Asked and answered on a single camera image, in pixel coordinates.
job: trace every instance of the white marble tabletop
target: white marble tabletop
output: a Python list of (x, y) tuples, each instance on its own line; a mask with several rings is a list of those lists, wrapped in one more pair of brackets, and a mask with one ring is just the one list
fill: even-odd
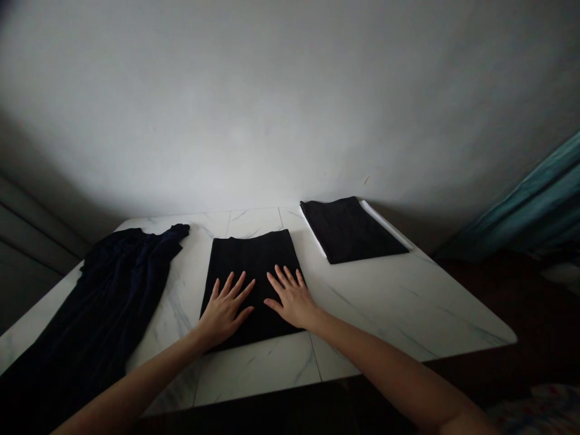
[[(118, 230), (160, 234), (190, 224), (159, 306), (127, 364), (130, 372), (183, 337), (199, 320), (215, 237), (250, 238), (288, 229), (314, 300), (331, 314), (419, 361), (515, 343), (513, 331), (394, 228), (408, 254), (330, 265), (299, 206), (130, 219)], [(75, 267), (0, 337), (0, 373), (30, 346), (80, 277)], [(309, 332), (217, 352), (194, 362), (149, 407), (175, 411), (357, 375), (337, 350)]]

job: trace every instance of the dark floor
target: dark floor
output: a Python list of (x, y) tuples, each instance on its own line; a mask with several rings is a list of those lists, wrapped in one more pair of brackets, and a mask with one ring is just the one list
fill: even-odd
[[(482, 407), (531, 385), (580, 383), (580, 298), (543, 279), (538, 264), (501, 252), (478, 265), (440, 266), (506, 322), (518, 343), (426, 365)], [(134, 433), (408, 433), (413, 427), (362, 376), (140, 420)]]

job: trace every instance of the white wall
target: white wall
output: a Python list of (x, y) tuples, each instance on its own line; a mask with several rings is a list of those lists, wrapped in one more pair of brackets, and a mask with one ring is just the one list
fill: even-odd
[(0, 170), (124, 219), (357, 195), (430, 250), (580, 126), (576, 1), (19, 1)]

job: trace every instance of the curtain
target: curtain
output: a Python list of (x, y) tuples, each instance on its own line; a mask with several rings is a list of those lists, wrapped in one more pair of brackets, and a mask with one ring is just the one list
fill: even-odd
[(79, 264), (90, 247), (0, 176), (0, 335)]
[(501, 248), (543, 254), (580, 240), (580, 132), (435, 257), (478, 262)]

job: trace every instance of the black garment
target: black garment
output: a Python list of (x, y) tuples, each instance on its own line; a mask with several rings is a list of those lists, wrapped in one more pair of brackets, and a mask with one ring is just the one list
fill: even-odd
[(210, 266), (205, 282), (204, 301), (199, 316), (201, 317), (204, 313), (210, 301), (211, 291), (217, 278), (223, 286), (228, 275), (233, 271), (236, 275), (234, 278), (234, 283), (236, 283), (241, 273), (246, 271), (246, 280), (242, 290), (254, 278), (256, 285), (240, 307), (241, 311), (248, 306), (253, 306), (254, 311), (232, 337), (214, 347), (212, 352), (293, 334), (302, 330), (290, 325), (276, 311), (264, 305), (266, 298), (280, 302), (278, 293), (275, 292), (266, 278), (266, 272), (276, 276), (275, 265), (287, 266), (292, 273), (295, 273), (296, 269), (300, 269), (288, 230), (273, 231), (253, 239), (234, 239), (233, 237), (213, 239)]
[(47, 434), (125, 375), (188, 233), (132, 228), (95, 245), (48, 326), (0, 377), (4, 433)]
[(354, 196), (328, 203), (300, 201), (300, 207), (330, 264), (409, 252)]

